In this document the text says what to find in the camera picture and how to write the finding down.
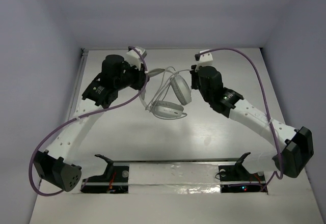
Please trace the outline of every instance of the purple cable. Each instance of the purple cable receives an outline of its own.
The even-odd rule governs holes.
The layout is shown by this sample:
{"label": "purple cable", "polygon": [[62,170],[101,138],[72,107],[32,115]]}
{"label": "purple cable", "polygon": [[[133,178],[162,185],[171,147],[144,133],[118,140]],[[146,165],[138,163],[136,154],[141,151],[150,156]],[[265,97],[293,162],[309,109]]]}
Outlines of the purple cable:
{"label": "purple cable", "polygon": [[[143,64],[144,64],[144,68],[145,68],[145,71],[147,71],[147,65],[146,65],[146,62],[143,58],[143,56],[138,52],[138,50],[135,48],[135,47],[128,47],[129,49],[132,49],[134,50],[138,56],[141,58]],[[116,106],[113,106],[113,107],[109,107],[109,108],[105,108],[105,109],[101,109],[101,110],[97,110],[97,111],[93,111],[93,112],[89,112],[89,113],[86,113],[86,114],[83,114],[81,116],[79,116],[80,119],[82,118],[85,118],[85,117],[88,117],[88,116],[91,116],[91,115],[95,115],[95,114],[98,114],[98,113],[103,113],[103,112],[106,112],[106,111],[109,111],[109,110],[112,110],[112,109],[115,109],[115,108],[120,108],[122,106],[125,106],[129,103],[131,103],[132,101],[134,101],[136,98],[138,98],[138,96],[143,92],[143,90],[145,89],[146,87],[146,84],[148,82],[148,74],[146,73],[146,77],[145,77],[145,83],[144,83],[144,86],[142,87],[142,89],[140,89],[140,91],[135,95],[133,96],[131,99],[129,99],[128,101],[124,102],[124,103],[121,103],[121,104],[118,104]],[[54,196],[54,195],[57,195],[59,193],[62,193],[63,190],[60,190],[58,192],[53,192],[53,193],[43,193],[41,192],[36,186],[35,186],[35,183],[33,181],[33,161],[34,161],[34,158],[36,156],[36,153],[37,151],[40,149],[40,147],[51,137],[53,136],[56,132],[58,132],[59,130],[61,130],[62,128],[64,128],[65,126],[71,124],[72,122],[76,121],[77,119],[76,118],[73,118],[67,122],[65,122],[64,124],[58,126],[56,129],[54,129],[52,132],[50,132],[50,134],[48,136],[46,136],[39,144],[38,146],[35,148],[35,150],[33,151],[32,153],[32,156],[31,156],[31,160],[30,160],[30,164],[29,164],[29,181],[30,181],[30,184],[31,184],[31,187],[32,189],[38,194],[38,195],[41,195],[41,196],[44,196],[44,197],[50,197],[50,196]]]}
{"label": "purple cable", "polygon": [[[200,55],[203,55],[203,54],[206,54],[206,53],[209,53],[209,52],[214,52],[214,51],[219,51],[219,50],[230,50],[230,51],[233,51],[233,52],[237,52],[238,54],[240,54],[243,57],[245,57],[249,61],[249,63],[252,65],[252,67],[255,70],[256,76],[258,78],[258,82],[259,82],[259,85],[260,85],[261,93],[263,95],[263,100],[264,100],[264,105],[265,105],[265,109],[266,109],[267,120],[270,121],[271,120],[271,116],[270,116],[270,112],[269,112],[269,108],[268,108],[268,104],[267,104],[265,89],[264,89],[263,83],[261,81],[260,75],[258,73],[258,70],[257,70],[254,62],[246,54],[244,54],[243,52],[241,52],[241,51],[239,51],[239,50],[237,50],[235,48],[227,48],[227,47],[214,48],[214,49],[211,49],[211,50],[208,50],[208,51],[201,52],[199,54]],[[267,187],[267,185],[271,182],[271,180],[273,179],[274,176],[276,176],[278,179],[282,179],[283,178],[283,159],[282,159],[282,156],[281,156],[281,149],[280,149],[280,146],[279,146],[279,143],[278,143],[278,138],[276,136],[276,133],[275,133],[275,129],[274,129],[273,124],[270,123],[269,126],[270,126],[270,129],[271,129],[271,133],[273,135],[273,139],[274,139],[274,142],[275,142],[275,148],[276,148],[277,156],[278,156],[279,163],[280,163],[280,175],[278,175],[277,172],[273,172],[273,174],[270,177],[270,179],[266,182],[265,186],[260,191],[263,191]]]}
{"label": "purple cable", "polygon": [[88,182],[88,179],[89,179],[89,178],[87,178],[87,179],[85,180],[85,182],[83,183],[83,185],[80,187],[80,190],[82,190],[82,189],[86,186],[86,184],[87,184],[87,182]]}

